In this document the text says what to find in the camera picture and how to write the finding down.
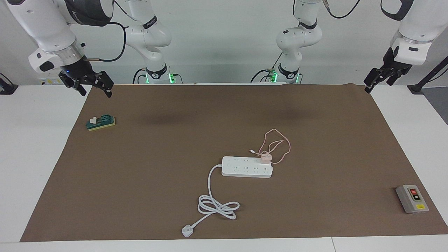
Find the charging cable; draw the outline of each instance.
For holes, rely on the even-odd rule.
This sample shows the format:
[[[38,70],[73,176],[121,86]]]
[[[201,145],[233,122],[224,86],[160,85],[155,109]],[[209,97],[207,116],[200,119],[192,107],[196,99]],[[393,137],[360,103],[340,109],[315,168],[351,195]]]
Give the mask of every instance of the charging cable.
[[[288,140],[282,133],[280,133],[280,131],[278,131],[277,129],[272,129],[272,130],[266,132],[266,134],[264,134],[264,141],[263,141],[263,144],[261,145],[260,149],[258,150],[258,152],[254,151],[254,150],[249,150],[249,152],[251,152],[251,153],[253,153],[253,154],[257,154],[257,156],[261,156],[261,161],[262,161],[262,163],[264,163],[264,164],[266,164],[266,163],[267,163],[267,164],[271,163],[271,161],[272,161],[272,155],[271,155],[271,152],[273,152],[273,151],[277,148],[277,146],[279,146],[281,143],[284,142],[284,140],[274,141],[274,142],[272,142],[272,143],[270,143],[270,144],[268,145],[268,147],[267,147],[267,151],[261,151],[261,150],[263,149],[264,144],[266,143],[266,137],[267,137],[267,135],[268,135],[269,133],[273,132],[273,131],[276,131],[278,134],[280,134],[280,135],[281,135],[281,136],[288,142],[289,150],[288,150],[287,152],[285,152],[285,154],[283,154],[283,156],[280,158],[280,160],[279,160],[278,162],[275,162],[275,163],[272,163],[272,164],[273,164],[273,165],[276,165],[276,164],[280,163],[280,162],[284,159],[284,157],[286,156],[286,154],[288,154],[288,153],[291,152],[291,143],[289,142],[289,140]]]
[[[197,222],[192,225],[186,225],[182,228],[182,234],[185,238],[188,238],[192,233],[193,229],[203,220],[214,213],[219,213],[220,215],[226,217],[227,219],[234,220],[237,218],[234,211],[240,208],[240,203],[236,201],[227,202],[225,204],[221,204],[219,201],[215,200],[211,195],[211,187],[210,187],[210,178],[211,173],[218,168],[222,167],[222,165],[215,165],[208,174],[208,195],[201,195],[198,199],[198,211],[202,214],[205,214],[204,217],[200,218]]]

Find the white power strip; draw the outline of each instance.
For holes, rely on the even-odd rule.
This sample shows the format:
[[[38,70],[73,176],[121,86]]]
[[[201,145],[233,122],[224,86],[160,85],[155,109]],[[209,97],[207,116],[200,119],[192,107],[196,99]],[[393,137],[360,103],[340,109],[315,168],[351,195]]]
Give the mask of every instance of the white power strip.
[[[221,173],[229,177],[270,178],[272,165],[262,164],[260,157],[225,156]]]

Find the gray switch box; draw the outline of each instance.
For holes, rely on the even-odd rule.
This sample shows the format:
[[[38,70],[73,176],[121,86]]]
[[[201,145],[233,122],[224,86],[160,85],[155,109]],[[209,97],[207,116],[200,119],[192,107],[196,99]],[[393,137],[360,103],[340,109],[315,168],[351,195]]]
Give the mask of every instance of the gray switch box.
[[[395,189],[395,191],[407,213],[424,213],[429,211],[417,186],[403,185]]]

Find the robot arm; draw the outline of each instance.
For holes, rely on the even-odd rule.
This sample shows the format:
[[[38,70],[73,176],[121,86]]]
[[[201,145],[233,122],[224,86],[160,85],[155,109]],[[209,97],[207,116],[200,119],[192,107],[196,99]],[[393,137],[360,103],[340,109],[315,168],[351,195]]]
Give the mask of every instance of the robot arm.
[[[171,43],[171,34],[152,10],[149,0],[126,0],[131,16],[139,25],[130,26],[126,44],[134,48],[145,60],[146,72],[151,84],[173,83],[169,66],[159,47]]]
[[[37,42],[39,49],[29,57],[33,68],[46,72],[55,67],[62,69],[59,77],[67,87],[78,90],[85,96],[81,84],[88,84],[103,90],[108,97],[112,95],[113,82],[106,72],[96,73],[84,54],[84,50],[69,29],[70,21],[94,25],[106,25],[112,15],[103,10],[106,2],[112,7],[112,1],[51,1],[51,0],[6,0],[7,6],[23,29]],[[96,14],[86,15],[79,9],[93,8]],[[58,10],[66,9],[66,17]]]
[[[401,0],[396,14],[381,9],[386,16],[401,23],[383,57],[383,66],[373,68],[364,80],[367,93],[386,79],[388,85],[393,85],[412,65],[422,65],[432,41],[448,26],[446,0]]]
[[[280,32],[277,45],[283,51],[279,64],[275,66],[277,81],[295,83],[299,74],[302,54],[299,49],[314,45],[322,38],[322,30],[317,24],[317,12],[321,0],[297,0],[294,16],[299,21],[298,27]]]

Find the power outlet socket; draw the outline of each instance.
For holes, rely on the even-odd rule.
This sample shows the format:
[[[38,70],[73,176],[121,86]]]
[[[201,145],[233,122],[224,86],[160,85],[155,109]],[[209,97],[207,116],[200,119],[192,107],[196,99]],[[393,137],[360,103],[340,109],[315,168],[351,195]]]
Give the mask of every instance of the power outlet socket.
[[[46,73],[39,74],[40,85],[63,85],[59,78],[60,70],[50,70]]]
[[[270,178],[272,164],[262,164],[260,157],[225,156],[221,173],[228,177]]]

